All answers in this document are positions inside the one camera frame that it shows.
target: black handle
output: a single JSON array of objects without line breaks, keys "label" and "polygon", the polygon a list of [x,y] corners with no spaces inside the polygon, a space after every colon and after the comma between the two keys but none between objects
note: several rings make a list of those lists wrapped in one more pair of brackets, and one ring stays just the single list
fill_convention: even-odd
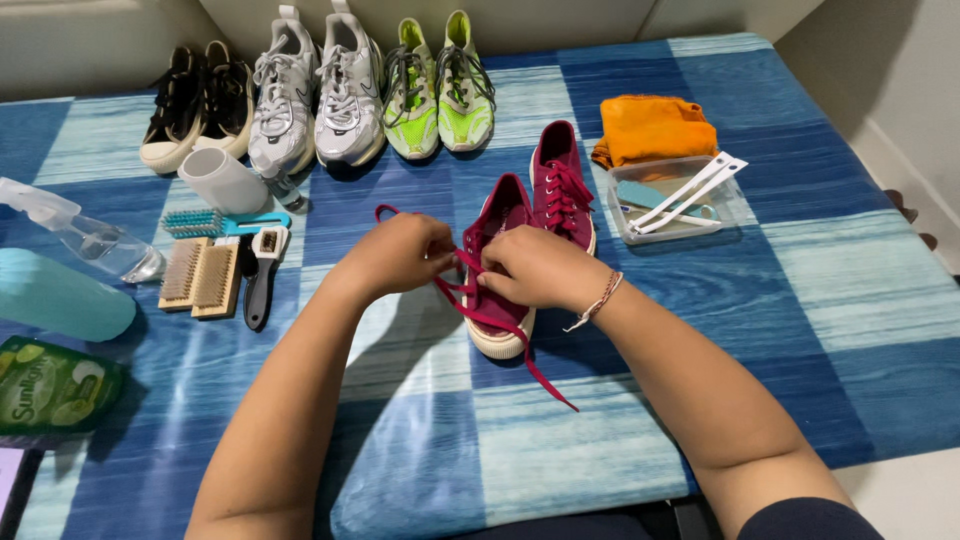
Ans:
[{"label": "black handle", "polygon": [[256,276],[247,282],[247,292],[244,293],[244,318],[250,330],[259,331],[267,323],[270,314],[270,300],[274,290],[274,276],[271,269],[275,259],[259,258],[260,269]]}]

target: orange cloth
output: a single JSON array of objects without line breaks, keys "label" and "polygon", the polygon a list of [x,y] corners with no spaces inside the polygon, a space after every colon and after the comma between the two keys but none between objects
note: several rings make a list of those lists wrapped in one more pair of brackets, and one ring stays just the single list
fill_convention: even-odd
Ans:
[{"label": "orange cloth", "polygon": [[622,95],[604,100],[600,116],[603,138],[590,158],[605,169],[718,154],[716,129],[699,105],[679,97]]}]

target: teal bottle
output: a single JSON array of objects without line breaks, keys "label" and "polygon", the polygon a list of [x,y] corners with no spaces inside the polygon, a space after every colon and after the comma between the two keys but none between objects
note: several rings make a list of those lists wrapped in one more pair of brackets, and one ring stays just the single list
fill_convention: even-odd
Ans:
[{"label": "teal bottle", "polygon": [[129,295],[31,251],[0,249],[0,317],[86,341],[107,341],[136,315]]}]

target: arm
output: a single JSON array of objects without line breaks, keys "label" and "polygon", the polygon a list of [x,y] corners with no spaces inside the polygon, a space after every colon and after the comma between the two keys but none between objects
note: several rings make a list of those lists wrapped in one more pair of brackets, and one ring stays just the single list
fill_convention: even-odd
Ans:
[{"label": "arm", "polygon": [[[582,313],[611,269],[534,228],[498,236],[478,282],[508,300]],[[763,507],[821,497],[852,507],[793,419],[739,362],[679,317],[623,282],[592,319],[616,346],[644,396],[690,462],[724,534],[736,538]]]},{"label": "arm", "polygon": [[206,469],[186,538],[309,538],[353,333],[377,298],[455,263],[424,215],[378,225],[324,278],[267,356]]}]

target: forearm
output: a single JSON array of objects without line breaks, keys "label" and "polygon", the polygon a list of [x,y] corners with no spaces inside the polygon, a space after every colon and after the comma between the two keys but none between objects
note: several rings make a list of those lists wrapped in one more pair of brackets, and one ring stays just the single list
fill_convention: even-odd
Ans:
[{"label": "forearm", "polygon": [[722,469],[796,452],[807,443],[777,400],[739,362],[629,283],[594,323],[694,469]]},{"label": "forearm", "polygon": [[267,357],[204,476],[194,522],[285,513],[309,530],[353,333],[367,302],[324,282]]}]

